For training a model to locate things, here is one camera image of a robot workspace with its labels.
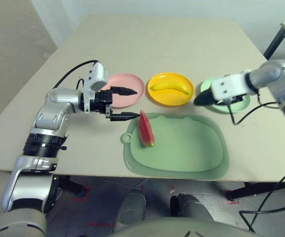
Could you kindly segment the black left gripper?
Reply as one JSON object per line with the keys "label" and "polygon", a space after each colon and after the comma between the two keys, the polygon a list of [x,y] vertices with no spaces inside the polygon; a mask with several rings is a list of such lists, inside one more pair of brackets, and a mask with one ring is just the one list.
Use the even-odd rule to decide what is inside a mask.
{"label": "black left gripper", "polygon": [[112,94],[118,94],[120,96],[135,95],[137,92],[133,89],[119,86],[111,86],[110,90],[101,90],[95,93],[94,98],[94,111],[100,114],[104,114],[110,121],[127,121],[135,119],[140,116],[140,114],[133,112],[121,112],[120,114],[112,113]]}

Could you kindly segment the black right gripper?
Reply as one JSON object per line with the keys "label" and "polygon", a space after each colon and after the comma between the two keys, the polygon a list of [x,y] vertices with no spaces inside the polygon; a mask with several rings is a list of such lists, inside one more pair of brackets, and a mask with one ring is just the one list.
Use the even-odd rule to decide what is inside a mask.
{"label": "black right gripper", "polygon": [[226,98],[223,100],[217,101],[217,104],[234,104],[244,100],[245,95],[237,95],[231,98]]}

